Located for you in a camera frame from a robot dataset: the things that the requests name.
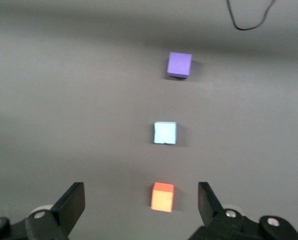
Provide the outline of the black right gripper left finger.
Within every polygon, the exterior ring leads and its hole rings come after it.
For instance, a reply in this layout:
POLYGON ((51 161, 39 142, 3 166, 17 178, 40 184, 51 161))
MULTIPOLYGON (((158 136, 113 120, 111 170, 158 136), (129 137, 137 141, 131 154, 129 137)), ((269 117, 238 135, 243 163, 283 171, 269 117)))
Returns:
POLYGON ((0 240, 68 240, 85 206, 84 183, 75 182, 50 209, 40 208, 15 224, 0 217, 0 240))

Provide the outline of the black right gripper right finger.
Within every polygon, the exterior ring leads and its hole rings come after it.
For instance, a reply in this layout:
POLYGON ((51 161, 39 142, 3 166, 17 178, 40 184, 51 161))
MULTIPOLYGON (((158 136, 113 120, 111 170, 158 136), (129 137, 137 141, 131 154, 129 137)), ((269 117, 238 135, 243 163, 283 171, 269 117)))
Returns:
POLYGON ((298 231, 284 218, 264 215, 254 222, 223 208, 208 182, 199 182, 197 205, 203 225, 191 240, 298 240, 298 231))

